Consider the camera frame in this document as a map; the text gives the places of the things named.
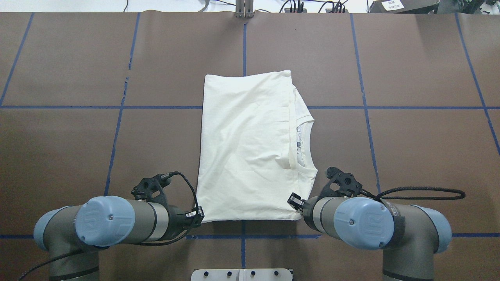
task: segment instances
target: black cable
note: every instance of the black cable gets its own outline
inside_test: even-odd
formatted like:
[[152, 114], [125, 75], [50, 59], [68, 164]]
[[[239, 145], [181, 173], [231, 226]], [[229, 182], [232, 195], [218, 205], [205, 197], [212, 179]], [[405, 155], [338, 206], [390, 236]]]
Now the black cable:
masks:
[[346, 3], [347, 3], [347, 1], [349, 1], [349, 0], [345, 0], [344, 2], [342, 2], [342, 6], [343, 6], [342, 13], [346, 12]]
[[70, 256], [74, 256], [74, 255], [78, 255], [78, 254], [81, 254], [83, 253], [84, 251], [79, 249], [79, 250], [76, 250], [76, 251], [72, 251], [72, 252], [68, 252], [68, 253], [64, 253], [62, 255], [58, 255], [54, 258], [51, 258], [45, 262], [42, 262], [40, 264], [38, 264], [37, 266], [35, 267], [32, 267], [30, 268], [29, 270], [25, 271], [21, 277], [19, 277], [19, 279], [17, 279], [17, 281], [20, 281], [20, 280], [23, 280], [28, 274], [30, 274], [31, 272], [33, 272], [34, 270], [38, 269], [38, 268], [41, 268], [45, 265], [48, 265], [50, 263], [53, 263], [55, 261], [58, 261], [58, 260], [61, 260], [61, 259], [64, 259], [64, 258], [67, 258], [67, 257], [70, 257]]
[[[439, 191], [439, 192], [455, 193], [455, 194], [459, 194], [459, 195], [458, 196], [448, 196], [448, 197], [443, 197], [443, 196], [385, 196], [385, 195], [395, 193], [395, 192], [400, 192], [400, 191]], [[394, 200], [394, 199], [401, 199], [401, 200], [460, 200], [460, 199], [465, 198], [465, 196], [466, 196], [466, 193], [463, 192], [462, 190], [434, 187], [434, 186], [396, 187], [396, 188], [392, 188], [392, 189], [386, 190], [384, 192], [381, 192], [376, 196], [371, 194], [370, 192], [364, 190], [364, 189], [361, 189], [360, 193], [366, 197], [373, 198], [373, 200], [375, 200], [375, 201], [380, 201], [381, 199], [384, 199], [384, 200]]]
[[334, 3], [333, 1], [325, 1], [325, 2], [323, 2], [323, 5], [321, 5], [321, 7], [319, 8], [319, 11], [317, 11], [317, 12], [318, 12], [318, 14], [319, 14], [319, 13], [321, 13], [321, 10], [323, 9], [323, 7], [324, 7], [327, 3], [331, 3], [331, 7], [332, 7], [332, 9], [333, 9], [333, 7], [334, 7], [335, 3]]
[[236, 6], [236, 4], [233, 4], [233, 3], [228, 3], [228, 2], [224, 2], [224, 1], [221, 1], [221, 0], [214, 0], [214, 1], [217, 1], [217, 2], [222, 2], [224, 4], [228, 4], [228, 5], [231, 5], [231, 6]]
[[[184, 179], [184, 181], [187, 183], [187, 185], [191, 189], [192, 197], [194, 199], [194, 208], [196, 210], [198, 210], [198, 199], [196, 198], [196, 192], [195, 192], [195, 189], [193, 188], [193, 185], [188, 180], [188, 178], [183, 173], [181, 173], [180, 171], [173, 171], [170, 174], [171, 174], [171, 176], [179, 175], [179, 176], [181, 176]], [[175, 243], [175, 242], [183, 239], [184, 237], [186, 237], [189, 234], [189, 232], [193, 229], [194, 225], [195, 225], [195, 220], [193, 219], [191, 221], [191, 224], [189, 225], [189, 227], [184, 232], [184, 234], [182, 234], [181, 236], [175, 238], [174, 240], [169, 240], [169, 241], [160, 242], [160, 243], [136, 243], [136, 245], [141, 245], [141, 246], [165, 246], [165, 245], [173, 244], [173, 243]]]
[[210, 4], [210, 0], [205, 0], [205, 6], [203, 6], [203, 8], [201, 8], [201, 10], [198, 11], [198, 13], [203, 13], [209, 6]]
[[290, 0], [286, 0], [284, 3], [283, 3], [283, 6], [281, 6], [281, 9], [279, 9], [279, 12], [278, 13], [281, 13], [283, 11], [283, 8], [285, 7], [285, 5], [290, 2]]
[[338, 1], [335, 6], [332, 5], [330, 13], [336, 14], [337, 11], [339, 10], [339, 8], [340, 8], [340, 10], [342, 10], [341, 5], [342, 5], [342, 3], [340, 1]]

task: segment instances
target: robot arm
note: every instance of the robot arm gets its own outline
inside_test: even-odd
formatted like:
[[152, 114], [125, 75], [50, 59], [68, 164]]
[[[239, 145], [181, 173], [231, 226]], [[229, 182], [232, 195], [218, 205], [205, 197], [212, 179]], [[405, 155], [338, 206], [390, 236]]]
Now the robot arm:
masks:
[[[350, 198], [362, 193], [362, 185], [352, 174], [331, 169], [320, 196], [304, 200], [292, 193], [288, 200], [306, 224], [355, 248], [383, 250], [384, 281], [433, 280], [433, 255], [444, 252], [452, 240], [447, 219], [417, 205]], [[333, 191], [331, 183], [340, 189]]]
[[[99, 196], [80, 206], [66, 206], [44, 214], [36, 223], [34, 240], [50, 258], [76, 253], [50, 266], [50, 280], [99, 280], [98, 251], [116, 244], [166, 245], [183, 238], [201, 225], [203, 210], [195, 198], [188, 212], [169, 205], [163, 188], [179, 172], [143, 178], [132, 190], [135, 200]], [[149, 243], [166, 241], [166, 243]]]

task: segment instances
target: brown table surface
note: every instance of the brown table surface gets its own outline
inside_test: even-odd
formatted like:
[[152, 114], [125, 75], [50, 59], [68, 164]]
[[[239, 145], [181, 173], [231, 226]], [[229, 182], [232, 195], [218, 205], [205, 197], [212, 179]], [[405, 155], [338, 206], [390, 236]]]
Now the brown table surface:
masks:
[[[102, 195], [132, 199], [143, 177], [197, 182], [206, 74], [291, 70], [315, 118], [311, 153], [372, 193], [464, 190], [406, 201], [453, 230], [436, 280], [500, 279], [500, 16], [232, 12], [0, 13], [0, 280], [48, 255], [44, 213]], [[189, 209], [180, 179], [170, 202]], [[194, 269], [289, 268], [297, 280], [380, 280], [382, 251], [299, 221], [219, 221], [164, 247], [100, 254], [102, 280], [189, 280]], [[31, 279], [47, 279], [48, 268]]]

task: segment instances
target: metal stand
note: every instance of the metal stand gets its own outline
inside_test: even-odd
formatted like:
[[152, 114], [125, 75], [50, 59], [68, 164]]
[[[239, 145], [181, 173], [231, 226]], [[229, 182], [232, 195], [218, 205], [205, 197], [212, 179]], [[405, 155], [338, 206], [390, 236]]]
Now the metal stand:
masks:
[[191, 281], [293, 281], [293, 269], [247, 268], [247, 269], [198, 269]]
[[254, 0], [236, 0], [236, 11], [234, 13], [237, 18], [253, 18]]

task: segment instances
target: blue joint cap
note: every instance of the blue joint cap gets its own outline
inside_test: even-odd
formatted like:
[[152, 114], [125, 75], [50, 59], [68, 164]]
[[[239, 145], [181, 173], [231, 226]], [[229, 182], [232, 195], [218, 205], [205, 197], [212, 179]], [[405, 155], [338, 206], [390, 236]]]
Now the blue joint cap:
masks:
[[446, 251], [452, 241], [452, 227], [446, 217], [434, 209], [424, 208], [418, 205], [412, 206], [424, 211], [436, 227], [437, 236], [439, 237], [439, 246], [437, 247], [437, 251], [435, 253], [442, 253]]
[[382, 203], [365, 197], [342, 202], [335, 210], [333, 226], [344, 242], [365, 250], [384, 247], [394, 234], [391, 212]]
[[48, 251], [47, 247], [45, 247], [45, 244], [44, 244], [44, 233], [45, 233], [45, 228], [49, 224], [50, 220], [59, 211], [61, 211], [62, 209], [68, 208], [68, 207], [73, 207], [73, 206], [66, 206], [66, 207], [59, 208], [57, 210], [51, 210], [51, 211], [45, 213], [44, 215], [42, 215], [41, 218], [36, 222], [36, 224], [34, 226], [34, 230], [33, 230], [33, 238], [34, 238], [34, 242], [36, 243], [36, 245], [40, 249], [42, 249], [44, 251]]
[[81, 206], [74, 227], [85, 244], [108, 247], [123, 241], [135, 222], [136, 212], [127, 200], [118, 196], [99, 196]]

